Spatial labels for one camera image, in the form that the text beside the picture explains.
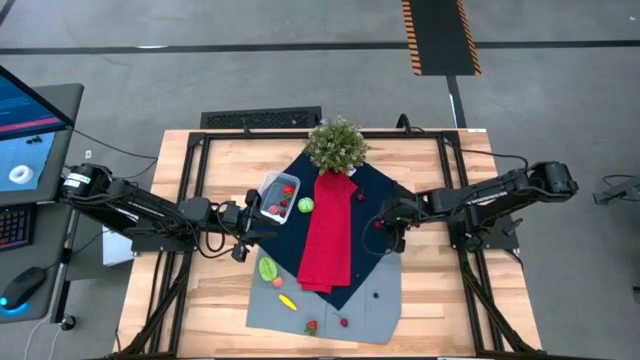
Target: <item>toy banana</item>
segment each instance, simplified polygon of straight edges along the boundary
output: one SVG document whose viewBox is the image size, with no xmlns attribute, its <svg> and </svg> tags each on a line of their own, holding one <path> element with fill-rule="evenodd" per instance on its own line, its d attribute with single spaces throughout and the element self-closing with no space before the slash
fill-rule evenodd
<svg viewBox="0 0 640 360">
<path fill-rule="evenodd" d="M 298 310 L 298 307 L 296 306 L 296 304 L 293 303 L 293 301 L 291 301 L 291 299 L 289 299 L 288 297 L 280 294 L 280 301 L 282 301 L 283 304 L 287 305 L 289 308 L 291 308 L 291 310 L 296 311 Z"/>
</svg>

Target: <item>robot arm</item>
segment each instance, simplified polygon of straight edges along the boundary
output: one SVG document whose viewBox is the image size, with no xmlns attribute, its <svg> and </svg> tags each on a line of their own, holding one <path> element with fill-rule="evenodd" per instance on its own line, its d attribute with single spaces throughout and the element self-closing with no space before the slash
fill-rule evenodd
<svg viewBox="0 0 640 360">
<path fill-rule="evenodd" d="M 448 221 L 465 212 L 466 231 L 476 236 L 514 211 L 538 201 L 567 201 L 577 191 L 578 184 L 566 165 L 540 162 L 460 189 L 440 188 L 414 194 L 396 186 L 394 198 L 383 204 L 380 220 L 402 238 L 412 226 Z M 404 243 L 399 240 L 394 250 L 402 252 Z"/>
<path fill-rule="evenodd" d="M 273 233 L 250 230 L 252 221 L 268 222 L 260 214 L 257 190 L 249 190 L 243 209 L 234 201 L 221 204 L 195 197 L 175 204 L 139 189 L 137 184 L 113 178 L 104 166 L 82 164 L 71 168 L 61 188 L 60 201 L 136 241 L 137 236 L 156 236 L 185 249 L 199 247 L 197 231 L 231 235 L 238 240 L 232 257 L 244 262 L 247 245 L 253 246 Z"/>
</svg>

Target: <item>wooden tabletop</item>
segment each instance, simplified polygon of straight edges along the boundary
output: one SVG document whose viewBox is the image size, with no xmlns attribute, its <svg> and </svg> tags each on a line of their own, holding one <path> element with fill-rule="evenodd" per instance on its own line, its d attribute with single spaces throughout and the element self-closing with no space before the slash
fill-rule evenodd
<svg viewBox="0 0 640 360">
<path fill-rule="evenodd" d="M 485 131 L 459 132 L 463 149 L 490 151 Z M 154 194 L 176 200 L 188 136 L 188 130 L 165 132 L 151 188 Z M 444 186 L 434 140 L 381 139 L 368 143 L 372 149 L 367 153 L 367 161 L 407 189 L 422 191 Z M 303 146 L 304 140 L 293 139 L 215 140 L 210 149 L 203 196 L 217 202 L 232 199 L 243 203 L 248 189 L 258 188 L 269 171 L 285 169 Z M 448 153 L 455 173 L 452 151 Z M 196 152 L 188 196 L 193 194 L 198 159 Z M 464 160 L 471 183 L 497 175 L 490 156 L 465 153 Z M 210 235 L 215 239 L 215 247 L 219 238 Z M 194 256 L 178 356 L 473 355 L 462 279 L 456 253 L 449 246 L 445 224 L 423 225 L 407 232 L 406 239 L 407 248 L 402 254 L 402 316 L 388 344 L 321 339 L 246 327 L 257 253 L 254 250 L 243 264 L 230 256 L 215 260 L 199 254 Z M 498 308 L 526 342 L 539 348 L 540 340 L 520 265 L 501 250 L 488 250 L 485 255 Z M 157 253 L 147 253 L 134 261 L 120 319 L 119 336 L 123 346 L 131 342 L 145 323 L 156 257 Z M 490 348 L 488 321 L 479 303 L 478 310 L 485 347 Z M 161 350 L 167 349 L 172 318 L 170 310 L 163 327 Z"/>
</svg>

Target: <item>monitor screen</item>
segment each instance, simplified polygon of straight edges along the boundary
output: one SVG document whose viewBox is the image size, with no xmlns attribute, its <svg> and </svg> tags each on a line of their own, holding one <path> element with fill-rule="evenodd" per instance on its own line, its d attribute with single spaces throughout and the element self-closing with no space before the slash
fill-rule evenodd
<svg viewBox="0 0 640 360">
<path fill-rule="evenodd" d="M 68 120 L 52 107 L 6 70 L 0 72 L 0 140 L 65 129 Z"/>
</svg>

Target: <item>green ball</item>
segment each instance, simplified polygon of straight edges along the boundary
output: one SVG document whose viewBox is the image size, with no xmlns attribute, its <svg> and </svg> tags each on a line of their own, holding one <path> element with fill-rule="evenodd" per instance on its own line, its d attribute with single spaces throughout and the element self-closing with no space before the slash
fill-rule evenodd
<svg viewBox="0 0 640 360">
<path fill-rule="evenodd" d="M 302 198 L 298 201 L 298 210 L 301 213 L 310 213 L 313 210 L 313 200 L 311 198 Z"/>
</svg>

